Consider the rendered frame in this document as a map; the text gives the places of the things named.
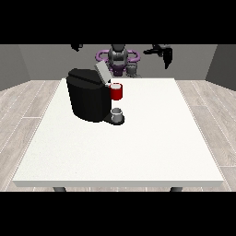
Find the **black coffee machine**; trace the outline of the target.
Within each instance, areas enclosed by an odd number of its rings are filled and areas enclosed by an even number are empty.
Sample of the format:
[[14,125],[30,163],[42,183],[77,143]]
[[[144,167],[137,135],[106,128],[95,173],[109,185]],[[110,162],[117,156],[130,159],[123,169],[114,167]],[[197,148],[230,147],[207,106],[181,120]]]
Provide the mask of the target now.
[[112,121],[112,99],[109,80],[104,84],[96,70],[74,68],[68,72],[66,78],[69,98],[72,110],[78,118],[93,122],[107,122],[113,125],[124,123],[123,119],[119,123]]

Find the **red pod holder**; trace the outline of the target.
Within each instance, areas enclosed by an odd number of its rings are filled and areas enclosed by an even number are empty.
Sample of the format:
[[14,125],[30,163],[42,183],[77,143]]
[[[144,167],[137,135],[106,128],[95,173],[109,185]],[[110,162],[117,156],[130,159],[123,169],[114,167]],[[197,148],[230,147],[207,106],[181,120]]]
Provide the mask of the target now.
[[123,97],[123,85],[120,83],[112,83],[110,85],[111,99],[120,100]]

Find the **small grey coffee pod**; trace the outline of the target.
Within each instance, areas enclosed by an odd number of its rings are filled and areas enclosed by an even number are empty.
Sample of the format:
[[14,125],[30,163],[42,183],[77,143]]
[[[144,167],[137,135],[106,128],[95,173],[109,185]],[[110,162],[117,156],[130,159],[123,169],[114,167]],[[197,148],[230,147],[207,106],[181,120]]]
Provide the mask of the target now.
[[136,76],[136,70],[137,70],[137,64],[136,63],[130,63],[126,66],[126,74],[129,77],[135,77]]

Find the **pale grey machine lid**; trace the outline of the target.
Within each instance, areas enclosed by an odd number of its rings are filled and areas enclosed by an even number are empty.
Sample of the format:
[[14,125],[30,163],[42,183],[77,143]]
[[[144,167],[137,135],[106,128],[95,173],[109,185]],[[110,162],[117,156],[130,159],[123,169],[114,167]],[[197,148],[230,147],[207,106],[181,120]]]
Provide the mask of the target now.
[[107,84],[109,80],[112,78],[112,74],[110,73],[107,65],[104,61],[100,61],[94,65],[95,69],[99,73],[100,79],[104,84]]

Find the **small grey cup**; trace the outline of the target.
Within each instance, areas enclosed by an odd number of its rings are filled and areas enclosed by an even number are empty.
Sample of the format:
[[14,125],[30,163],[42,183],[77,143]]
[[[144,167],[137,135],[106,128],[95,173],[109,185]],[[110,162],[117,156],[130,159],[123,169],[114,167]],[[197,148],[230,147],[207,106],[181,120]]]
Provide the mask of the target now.
[[115,123],[119,123],[123,119],[123,112],[120,108],[113,108],[111,110],[112,121]]

